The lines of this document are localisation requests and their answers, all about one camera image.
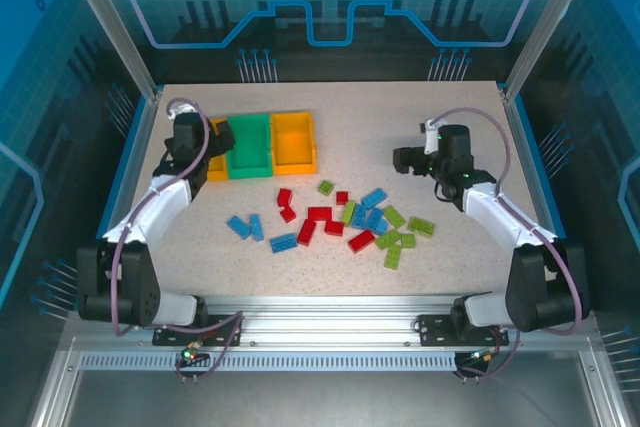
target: plastic bin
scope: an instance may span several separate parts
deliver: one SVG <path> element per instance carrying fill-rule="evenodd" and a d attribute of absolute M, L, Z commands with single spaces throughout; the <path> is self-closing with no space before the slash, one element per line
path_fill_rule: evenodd
<path fill-rule="evenodd" d="M 209 119 L 213 124 L 213 130 L 215 130 L 216 134 L 218 133 L 218 126 L 216 125 L 218 122 L 224 122 L 227 120 L 226 117 L 218 117 L 215 119 Z M 228 180 L 229 172 L 227 171 L 227 157 L 226 155 L 219 155 L 214 157 L 209 162 L 209 170 L 207 170 L 207 180 L 216 181 L 216 180 Z"/>
<path fill-rule="evenodd" d="M 273 173 L 315 174 L 316 142 L 311 112 L 271 114 Z"/>
<path fill-rule="evenodd" d="M 268 114 L 229 117 L 236 145 L 227 152 L 230 179 L 273 175 L 271 122 Z"/>

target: speckled tabletop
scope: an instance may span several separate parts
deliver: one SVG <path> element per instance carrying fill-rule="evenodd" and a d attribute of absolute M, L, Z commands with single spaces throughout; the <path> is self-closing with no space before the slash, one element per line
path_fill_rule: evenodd
<path fill-rule="evenodd" d="M 197 101 L 210 117 L 310 110 L 318 174 L 207 183 L 154 253 L 163 289 L 203 295 L 408 295 L 479 292 L 506 285 L 510 253 L 475 221 L 438 202 L 432 179 L 397 174 L 392 165 L 394 148 L 423 143 L 419 122 L 450 108 L 485 110 L 506 127 L 494 82 L 168 85 L 136 202 L 164 153 L 163 140 L 171 136 L 171 122 L 163 112 L 174 97 Z M 449 121 L 469 126 L 476 167 L 497 177 L 504 149 L 494 127 L 471 114 Z M 503 190 L 535 218 L 522 167 L 514 157 Z M 335 206 L 334 195 L 325 197 L 316 190 L 323 179 L 356 199 L 381 187 L 389 195 L 383 206 L 393 204 L 407 219 L 415 215 L 434 222 L 436 233 L 431 239 L 418 237 L 415 249 L 404 250 L 397 271 L 383 267 L 384 252 L 374 245 L 354 255 L 347 240 L 360 231 L 351 228 L 337 238 L 319 226 L 310 247 L 274 255 L 268 239 L 297 233 L 308 206 Z M 281 187 L 294 192 L 292 207 L 298 218 L 290 224 L 281 219 L 276 205 Z M 334 212 L 341 214 L 342 207 Z M 251 213 L 260 214 L 267 240 L 242 240 L 227 227 L 232 215 L 248 219 Z"/>

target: orange bin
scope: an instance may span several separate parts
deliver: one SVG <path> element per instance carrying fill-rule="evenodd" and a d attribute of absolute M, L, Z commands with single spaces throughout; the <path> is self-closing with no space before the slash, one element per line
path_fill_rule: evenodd
<path fill-rule="evenodd" d="M 316 173 L 311 112 L 271 114 L 271 142 L 275 175 Z"/>
<path fill-rule="evenodd" d="M 213 124 L 213 130 L 218 133 L 218 122 L 227 120 L 226 117 L 219 117 L 215 119 L 209 119 Z M 209 170 L 207 170 L 207 180 L 228 180 L 229 172 L 227 171 L 227 156 L 219 155 L 209 161 Z"/>

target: blue block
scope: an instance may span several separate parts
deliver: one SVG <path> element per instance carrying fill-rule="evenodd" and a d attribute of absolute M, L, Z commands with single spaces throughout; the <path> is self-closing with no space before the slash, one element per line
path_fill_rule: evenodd
<path fill-rule="evenodd" d="M 367 229 L 375 230 L 382 220 L 382 214 L 382 210 L 378 209 L 377 207 L 371 209 L 371 213 L 369 214 L 369 218 L 367 219 Z"/>
<path fill-rule="evenodd" d="M 296 234 L 281 235 L 280 237 L 271 239 L 269 242 L 271 242 L 271 250 L 274 254 L 282 252 L 283 250 L 293 249 L 298 246 Z"/>
<path fill-rule="evenodd" d="M 382 235 L 387 231 L 388 227 L 389 227 L 389 224 L 387 223 L 387 221 L 384 219 L 380 219 L 380 222 L 378 222 L 377 227 L 372 230 L 374 234 Z"/>
<path fill-rule="evenodd" d="M 251 224 L 251 233 L 253 234 L 253 240 L 258 242 L 264 240 L 264 233 L 262 232 L 262 223 L 260 222 L 260 216 L 258 214 L 251 214 L 249 216 L 249 223 Z"/>
<path fill-rule="evenodd" d="M 246 239 L 251 235 L 251 227 L 244 223 L 244 221 L 234 215 L 227 221 L 227 225 L 231 230 L 233 230 L 236 234 L 238 234 L 242 239 Z"/>
<path fill-rule="evenodd" d="M 367 208 L 364 205 L 356 204 L 353 210 L 353 218 L 351 219 L 351 227 L 354 229 L 366 229 L 367 228 Z"/>
<path fill-rule="evenodd" d="M 380 202 L 382 202 L 386 198 L 387 198 L 387 194 L 385 193 L 384 190 L 376 189 L 373 192 L 371 192 L 370 194 L 365 195 L 362 198 L 362 204 L 367 209 L 371 209 L 372 207 L 375 207 L 376 205 L 378 205 Z"/>

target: red block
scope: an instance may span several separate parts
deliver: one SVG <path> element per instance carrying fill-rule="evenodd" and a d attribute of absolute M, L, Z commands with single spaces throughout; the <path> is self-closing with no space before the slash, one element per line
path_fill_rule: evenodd
<path fill-rule="evenodd" d="M 349 241 L 349 247 L 351 247 L 354 254 L 357 254 L 374 240 L 376 238 L 373 233 L 370 230 L 365 230 Z"/>
<path fill-rule="evenodd" d="M 344 231 L 344 224 L 342 222 L 327 220 L 327 223 L 324 224 L 324 231 L 329 235 L 336 235 L 338 237 L 342 237 L 342 232 Z"/>
<path fill-rule="evenodd" d="M 309 220 L 331 220 L 331 207 L 309 207 Z"/>
<path fill-rule="evenodd" d="M 280 189 L 278 192 L 278 207 L 287 207 L 291 204 L 291 190 Z"/>
<path fill-rule="evenodd" d="M 280 211 L 280 215 L 287 224 L 296 218 L 296 213 L 288 205 Z"/>
<path fill-rule="evenodd" d="M 346 190 L 339 190 L 336 192 L 336 204 L 347 205 L 347 202 L 349 202 L 349 192 Z"/>
<path fill-rule="evenodd" d="M 311 242 L 313 232 L 316 230 L 316 223 L 313 220 L 305 220 L 298 234 L 298 243 L 308 246 Z"/>

